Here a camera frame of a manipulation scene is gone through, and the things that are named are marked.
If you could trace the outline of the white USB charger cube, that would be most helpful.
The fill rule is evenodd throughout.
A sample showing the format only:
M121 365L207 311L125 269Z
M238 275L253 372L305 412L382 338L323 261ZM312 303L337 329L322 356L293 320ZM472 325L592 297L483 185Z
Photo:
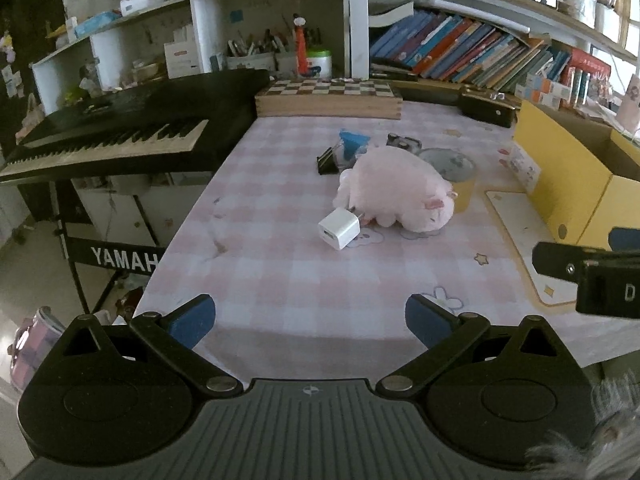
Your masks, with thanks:
M344 249L360 234L360 221L356 214L338 207L318 223L320 238L335 250Z

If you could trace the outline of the pink plush toy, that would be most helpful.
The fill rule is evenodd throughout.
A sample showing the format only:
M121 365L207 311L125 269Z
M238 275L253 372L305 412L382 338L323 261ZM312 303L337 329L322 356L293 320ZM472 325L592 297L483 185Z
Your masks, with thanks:
M341 173L333 206L383 228L399 223L409 232L426 233L446 226L456 198L452 184L431 164L384 145L369 148Z

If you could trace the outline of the yellow tape roll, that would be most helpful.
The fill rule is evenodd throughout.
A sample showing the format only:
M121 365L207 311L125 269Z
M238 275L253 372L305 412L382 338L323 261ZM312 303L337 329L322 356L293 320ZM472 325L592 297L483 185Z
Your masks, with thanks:
M420 159L431 164L434 169L454 188L458 194L454 212L462 214L471 201L476 177L477 166L468 156L450 148L426 148L420 151Z

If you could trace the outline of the grey toy car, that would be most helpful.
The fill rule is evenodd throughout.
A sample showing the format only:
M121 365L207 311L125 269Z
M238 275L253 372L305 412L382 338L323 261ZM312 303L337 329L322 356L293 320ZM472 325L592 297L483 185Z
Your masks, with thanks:
M396 133L387 135L386 144L394 148L401 148L412 154L419 154L423 150L422 143L419 140L410 138L410 136L398 136Z

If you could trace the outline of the black binder clip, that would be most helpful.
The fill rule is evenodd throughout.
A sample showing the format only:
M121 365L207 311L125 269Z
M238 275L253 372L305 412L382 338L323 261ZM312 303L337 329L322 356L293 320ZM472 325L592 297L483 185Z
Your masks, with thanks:
M316 158L317 171L320 176L339 174L341 170L341 149L337 146L327 148Z

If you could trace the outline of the blue plastic packet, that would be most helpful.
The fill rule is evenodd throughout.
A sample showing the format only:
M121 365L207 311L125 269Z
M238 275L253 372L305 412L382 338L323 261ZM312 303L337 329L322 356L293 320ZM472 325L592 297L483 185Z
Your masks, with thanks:
M340 132L340 139L343 145L343 157L345 160L352 160L358 155L363 154L367 151L371 141L370 136L348 130L342 130Z

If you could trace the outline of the yellow cardboard box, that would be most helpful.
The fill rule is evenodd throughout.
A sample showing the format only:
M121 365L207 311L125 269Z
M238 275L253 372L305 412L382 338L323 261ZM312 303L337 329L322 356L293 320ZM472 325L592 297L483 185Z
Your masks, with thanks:
M607 248L639 226L639 147L608 125L524 101L508 165L557 242Z

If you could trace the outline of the orange white medicine boxes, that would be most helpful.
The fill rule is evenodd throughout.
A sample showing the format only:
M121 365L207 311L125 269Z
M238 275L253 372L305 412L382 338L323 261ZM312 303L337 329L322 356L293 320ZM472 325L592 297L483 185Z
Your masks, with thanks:
M528 74L524 84L515 86L515 96L535 104L558 110L570 102L570 87L548 78Z

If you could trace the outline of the dark brown wooden case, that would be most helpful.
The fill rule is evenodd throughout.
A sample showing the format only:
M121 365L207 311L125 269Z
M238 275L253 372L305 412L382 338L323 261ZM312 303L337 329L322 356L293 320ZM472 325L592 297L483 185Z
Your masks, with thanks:
M478 122L510 128L521 101L503 92L464 87L459 93L458 107L464 116Z

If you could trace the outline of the black Yamaha keyboard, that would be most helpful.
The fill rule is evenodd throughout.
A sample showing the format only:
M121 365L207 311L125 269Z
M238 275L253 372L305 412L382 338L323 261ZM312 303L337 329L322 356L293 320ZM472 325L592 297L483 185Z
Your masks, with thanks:
M46 182L68 266L150 275L256 119L265 70L159 80L63 108L9 154L4 184Z

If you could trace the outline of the row of books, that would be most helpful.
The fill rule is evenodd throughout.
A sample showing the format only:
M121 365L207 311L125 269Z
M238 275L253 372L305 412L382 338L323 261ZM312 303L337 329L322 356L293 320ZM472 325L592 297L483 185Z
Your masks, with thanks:
M562 84L570 98L607 99L612 67L546 32L444 10L411 8L370 28L370 75L432 80L514 94L539 78Z

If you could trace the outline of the wooden chess board box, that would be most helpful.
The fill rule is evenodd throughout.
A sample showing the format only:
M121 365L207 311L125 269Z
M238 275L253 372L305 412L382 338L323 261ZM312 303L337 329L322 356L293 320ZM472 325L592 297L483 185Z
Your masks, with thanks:
M259 117L356 117L399 120L402 97L386 81L278 80L255 98Z

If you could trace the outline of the orange tassel ornament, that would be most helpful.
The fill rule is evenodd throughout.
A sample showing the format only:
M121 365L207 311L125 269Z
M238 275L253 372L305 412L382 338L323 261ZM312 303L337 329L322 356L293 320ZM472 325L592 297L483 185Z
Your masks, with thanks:
M309 64L307 61L307 48L305 38L306 20L298 15L294 15L293 20L294 32L295 32L295 47L296 47L296 66L297 73L300 78L305 78L308 74Z

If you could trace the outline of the white green lidded jar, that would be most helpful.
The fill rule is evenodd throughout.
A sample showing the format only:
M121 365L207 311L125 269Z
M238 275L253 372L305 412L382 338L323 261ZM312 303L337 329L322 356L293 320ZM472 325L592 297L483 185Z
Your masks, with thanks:
M332 53L323 48L306 51L307 74L312 78L330 79L332 77Z

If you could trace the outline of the white shelf unit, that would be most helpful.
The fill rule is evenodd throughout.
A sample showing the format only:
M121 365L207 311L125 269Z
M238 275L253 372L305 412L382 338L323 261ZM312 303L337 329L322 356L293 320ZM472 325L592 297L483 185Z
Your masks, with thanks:
M68 43L32 64L44 114L166 76L263 68L298 76L294 15L332 77L369 75L368 0L84 0L67 3Z

